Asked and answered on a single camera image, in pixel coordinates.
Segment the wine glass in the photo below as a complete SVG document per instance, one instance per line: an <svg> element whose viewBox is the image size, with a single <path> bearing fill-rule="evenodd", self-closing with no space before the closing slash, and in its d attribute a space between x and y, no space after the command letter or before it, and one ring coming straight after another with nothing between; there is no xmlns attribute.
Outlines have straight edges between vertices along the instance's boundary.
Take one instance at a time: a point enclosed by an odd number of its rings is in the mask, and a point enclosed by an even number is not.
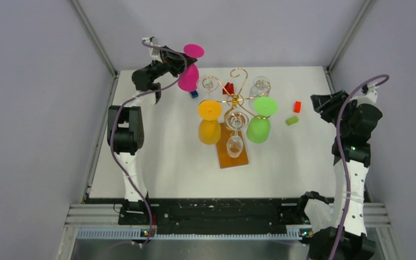
<svg viewBox="0 0 416 260"><path fill-rule="evenodd" d="M242 112L232 112L226 118L227 126L234 131L233 136L227 140L227 153L232 158L237 158L242 153L243 139L238 135L248 124L248 117Z"/></svg>
<svg viewBox="0 0 416 260"><path fill-rule="evenodd" d="M264 76L258 76L253 79L253 85L250 89L250 96L257 96L261 95L267 90L269 90L270 80ZM269 96L270 92L262 95L262 96ZM254 101L256 101L258 97L248 100L248 105L250 108L254 109Z"/></svg>
<svg viewBox="0 0 416 260"><path fill-rule="evenodd" d="M197 87L208 92L208 99L211 99L211 92L219 87L219 81L214 76L203 76L197 81Z"/></svg>

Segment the clear wine glass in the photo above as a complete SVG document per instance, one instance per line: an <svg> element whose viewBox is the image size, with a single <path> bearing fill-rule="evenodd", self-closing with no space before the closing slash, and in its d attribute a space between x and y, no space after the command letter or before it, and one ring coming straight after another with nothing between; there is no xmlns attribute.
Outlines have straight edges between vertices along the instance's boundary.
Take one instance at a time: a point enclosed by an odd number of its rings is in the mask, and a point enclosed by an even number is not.
<svg viewBox="0 0 416 260"><path fill-rule="evenodd" d="M219 87L219 81L213 76L203 76L197 81L197 88L208 92L208 99L211 99L211 92Z"/></svg>
<svg viewBox="0 0 416 260"><path fill-rule="evenodd" d="M242 112L232 112L227 116L227 126L233 130L233 136L227 140L227 153L230 157L239 157L242 153L244 143L243 139L238 135L238 131L241 131L248 124L248 117Z"/></svg>

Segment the purple cable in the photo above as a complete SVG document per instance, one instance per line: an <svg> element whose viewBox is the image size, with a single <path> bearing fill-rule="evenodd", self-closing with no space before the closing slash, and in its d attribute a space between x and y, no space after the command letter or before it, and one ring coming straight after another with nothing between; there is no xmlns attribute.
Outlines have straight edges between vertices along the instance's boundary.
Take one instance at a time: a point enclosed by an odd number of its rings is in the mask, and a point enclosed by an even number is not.
<svg viewBox="0 0 416 260"><path fill-rule="evenodd" d="M151 232L152 232L152 214L151 214L151 206L149 205L149 203L147 202L147 200L146 200L146 198L142 195L142 193L138 190L138 188L136 187L136 185L135 185L135 183L133 183L133 181L132 181L132 179L130 178L130 175L128 174L128 172L127 172L127 170L120 164L120 162L119 162L119 160L117 159L117 157L115 156L115 153L114 153L114 134L115 134L115 131L117 130L117 124L118 124L118 122L119 122L119 115L120 115L120 113L122 112L122 110L123 110L123 108L125 107L125 105L127 105L128 103L130 103L130 102L132 102L133 100L135 100L135 99L137 99L137 98L140 98L140 97L142 97L142 96L145 96L145 95L148 95L148 94L152 94L152 93L156 93L156 92L160 92L160 91L163 91L163 90L166 90L166 89L168 89L168 88L170 88L170 87L172 87L173 85L175 85L178 81L179 81L179 79L181 78L181 76L183 76L183 74L186 72L186 69L187 69L187 59L184 57L184 55L182 55L182 54L180 54L179 52L177 52L177 51L174 51L174 50L171 50L171 49L167 49L167 48L163 48L163 47L158 47L158 46L152 46L152 45L149 45L149 44L147 44L147 43L145 43L145 40L143 40L142 42L142 45L144 45L144 46L146 46L146 47L149 47L149 48L152 48L152 49L158 49L158 50L164 50L164 51L167 51L167 52L169 52L169 53L174 53L174 54L177 54L177 55L179 55L183 60L184 60L184 71L183 71L183 73L181 73L181 75L173 82L173 83L171 83L171 84L169 84L168 86L166 86L166 87L164 87L164 88L162 88L162 89L157 89L157 90L150 90L150 91L146 91L146 92L143 92L143 93L140 93L140 94L138 94L138 95L136 95L136 96L134 96L134 97L132 97L131 99L129 99L129 100L127 100L127 101L125 101L120 107L119 107L119 109L117 110L117 115L115 116L115 119L114 119L114 125L113 125L113 127L112 127L112 132L111 132L111 135L110 135L110 153L112 154L112 158L114 159L114 161L117 163L117 165L122 169L122 171L124 172L124 174L127 176L127 179L128 179L128 181L130 182L130 184L132 185L132 187L135 189L135 191L138 193L138 195L141 197L141 199L142 199L142 201L144 202L144 204L146 205L146 209L147 209L147 213L149 214L149 236L147 236L147 239L146 239L146 241L144 241L144 243L142 244L142 245L146 245L148 242L149 242L149 239L150 239L150 237L151 237ZM112 245L112 246L110 246L110 247L108 247L106 250L109 250L109 249L111 249L111 248L113 248L113 247L115 247L116 245L119 245L119 244L122 244L123 242L119 242L119 243L117 243L117 244L114 244L114 245Z"/></svg>
<svg viewBox="0 0 416 260"><path fill-rule="evenodd" d="M380 78L385 78L385 79L382 80L380 83L377 83L376 86L380 86L380 85L384 84L385 82L387 82L388 79L390 78L390 76L388 76L387 74L382 74L382 75L379 75L379 76L372 77L372 78L368 79L367 81L363 82L362 84L360 84L345 99L345 101L342 104L342 107L339 110L339 114L337 116L336 139L337 139L337 147L340 151L340 157L341 157L342 164L343 164L343 170L345 171L345 181L347 183L347 198L345 199L345 206L343 208L342 217L340 219L339 227L337 227L337 235L336 235L336 238L334 240L334 245L333 245L333 248L331 249L331 254L328 257L328 260L333 260L334 255L336 254L337 246L339 245L339 240L340 240L340 237L342 236L343 224L345 222L345 218L347 217L347 213L348 213L348 205L350 204L350 191L351 191L350 176L349 176L349 173L348 173L347 160L345 159L345 154L343 152L342 141L340 139L340 136L341 136L340 135L340 122L342 121L342 114L343 114L343 111L345 110L345 107L347 106L348 102L350 102L350 99L355 95L356 92L358 92L363 86L368 85L372 81L380 79Z"/></svg>

